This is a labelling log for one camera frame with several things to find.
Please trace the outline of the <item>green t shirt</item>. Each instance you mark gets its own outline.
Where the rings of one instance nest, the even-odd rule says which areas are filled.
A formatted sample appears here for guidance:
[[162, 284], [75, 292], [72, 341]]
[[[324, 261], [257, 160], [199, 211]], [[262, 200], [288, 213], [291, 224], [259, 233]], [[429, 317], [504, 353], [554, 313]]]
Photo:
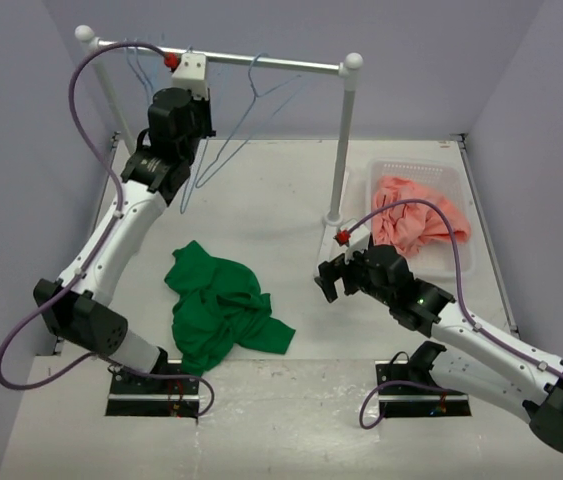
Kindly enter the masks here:
[[172, 336], [182, 369], [202, 375], [234, 346], [284, 355], [296, 330], [273, 316], [271, 295], [247, 266], [207, 253], [196, 241], [173, 252], [164, 282], [178, 295]]

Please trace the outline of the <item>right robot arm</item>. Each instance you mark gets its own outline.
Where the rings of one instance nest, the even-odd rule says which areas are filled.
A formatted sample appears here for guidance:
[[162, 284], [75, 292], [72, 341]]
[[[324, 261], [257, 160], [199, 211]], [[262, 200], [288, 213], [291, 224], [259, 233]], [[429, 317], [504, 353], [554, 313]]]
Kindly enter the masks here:
[[416, 278], [390, 246], [322, 262], [315, 282], [328, 302], [338, 297], [336, 281], [345, 294], [372, 297], [401, 326], [426, 337], [407, 368], [415, 391], [444, 389], [479, 398], [516, 416], [563, 454], [563, 358], [492, 326], [449, 292]]

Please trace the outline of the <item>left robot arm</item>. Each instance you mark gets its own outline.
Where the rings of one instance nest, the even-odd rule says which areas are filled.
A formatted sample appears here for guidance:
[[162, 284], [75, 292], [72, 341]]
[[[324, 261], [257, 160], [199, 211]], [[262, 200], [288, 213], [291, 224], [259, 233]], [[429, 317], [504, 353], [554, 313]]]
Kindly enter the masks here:
[[188, 89], [158, 91], [147, 118], [93, 235], [56, 280], [38, 281], [33, 296], [49, 306], [42, 318], [50, 333], [134, 371], [135, 383], [156, 393], [169, 379], [164, 350], [133, 332], [110, 304], [128, 262], [189, 179], [200, 141], [215, 131], [210, 95]]

